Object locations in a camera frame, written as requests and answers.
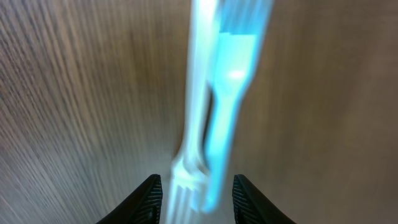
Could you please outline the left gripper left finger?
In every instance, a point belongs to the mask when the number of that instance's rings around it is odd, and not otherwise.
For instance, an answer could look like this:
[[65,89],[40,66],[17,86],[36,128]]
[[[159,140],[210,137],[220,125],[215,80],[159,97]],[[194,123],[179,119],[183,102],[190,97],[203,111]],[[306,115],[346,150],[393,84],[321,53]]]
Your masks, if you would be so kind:
[[159,224],[162,196],[161,177],[152,174],[97,224]]

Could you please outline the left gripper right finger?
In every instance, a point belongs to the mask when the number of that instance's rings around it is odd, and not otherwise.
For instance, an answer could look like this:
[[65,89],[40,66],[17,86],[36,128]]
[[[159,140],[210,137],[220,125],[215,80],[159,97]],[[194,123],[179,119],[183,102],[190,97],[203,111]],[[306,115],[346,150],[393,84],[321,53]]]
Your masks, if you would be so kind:
[[235,224],[295,224],[243,174],[234,176],[232,198]]

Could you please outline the cream white plastic fork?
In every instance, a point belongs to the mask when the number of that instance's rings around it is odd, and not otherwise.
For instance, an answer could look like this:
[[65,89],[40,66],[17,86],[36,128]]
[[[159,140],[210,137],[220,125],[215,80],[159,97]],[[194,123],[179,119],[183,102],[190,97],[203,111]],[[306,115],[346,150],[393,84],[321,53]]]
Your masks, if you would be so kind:
[[187,54],[183,138],[172,161],[166,224],[198,223],[209,173],[203,134],[209,105],[206,78],[211,70],[216,15],[215,0],[193,0]]

